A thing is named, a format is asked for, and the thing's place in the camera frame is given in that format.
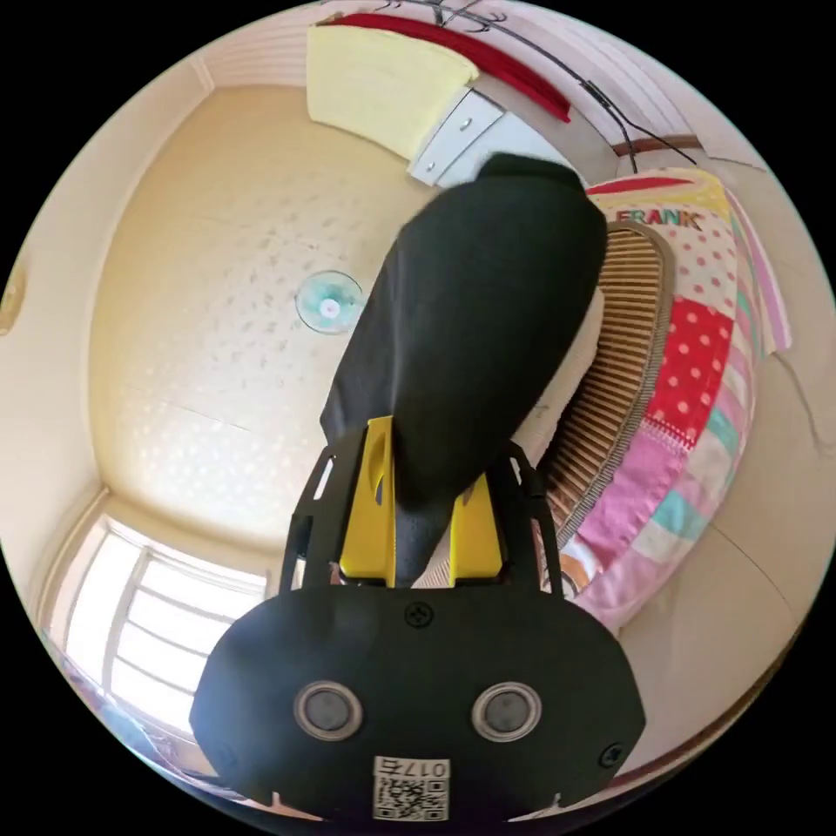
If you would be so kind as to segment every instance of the red polka dot fabric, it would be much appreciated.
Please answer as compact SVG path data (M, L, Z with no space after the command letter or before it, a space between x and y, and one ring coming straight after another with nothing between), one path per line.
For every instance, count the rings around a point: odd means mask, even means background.
M692 448L717 397L732 320L717 308L676 296L668 332L646 420Z

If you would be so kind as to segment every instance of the qr code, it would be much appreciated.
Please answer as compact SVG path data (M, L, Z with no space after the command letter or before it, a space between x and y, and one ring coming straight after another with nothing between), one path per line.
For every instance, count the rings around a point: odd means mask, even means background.
M446 821L449 761L376 758L374 817L387 821Z

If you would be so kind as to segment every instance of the pillow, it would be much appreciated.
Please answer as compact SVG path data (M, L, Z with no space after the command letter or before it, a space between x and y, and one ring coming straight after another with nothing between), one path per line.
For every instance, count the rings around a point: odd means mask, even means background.
M513 440L520 445L534 467L545 455L555 437L560 416L595 360L603 323L603 304L603 293L600 288L596 288L589 310L563 363L540 396L537 405L514 433Z

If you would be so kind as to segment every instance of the red cloth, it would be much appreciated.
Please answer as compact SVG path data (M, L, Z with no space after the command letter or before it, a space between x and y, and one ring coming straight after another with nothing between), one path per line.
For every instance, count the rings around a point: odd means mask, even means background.
M538 76L525 64L521 64L496 47L477 41L461 32L453 32L436 24L425 24L423 21L412 20L408 17L363 14L362 12L338 17L326 25L381 29L446 46L449 50L458 52L459 55L472 61L481 71L499 78L500 81L504 81L505 84L521 92L562 122L570 121L569 101L545 78Z

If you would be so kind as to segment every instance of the yellow clip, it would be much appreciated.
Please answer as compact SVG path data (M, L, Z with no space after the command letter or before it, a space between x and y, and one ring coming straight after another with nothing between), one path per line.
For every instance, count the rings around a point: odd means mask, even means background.
M381 501L377 502L378 488ZM351 515L343 541L340 569L347 578L383 580L394 587L394 465L392 416L368 423L366 445Z
M465 578L496 577L502 568L502 552L490 503L488 480L482 474L473 492L459 496L450 528L450 586Z

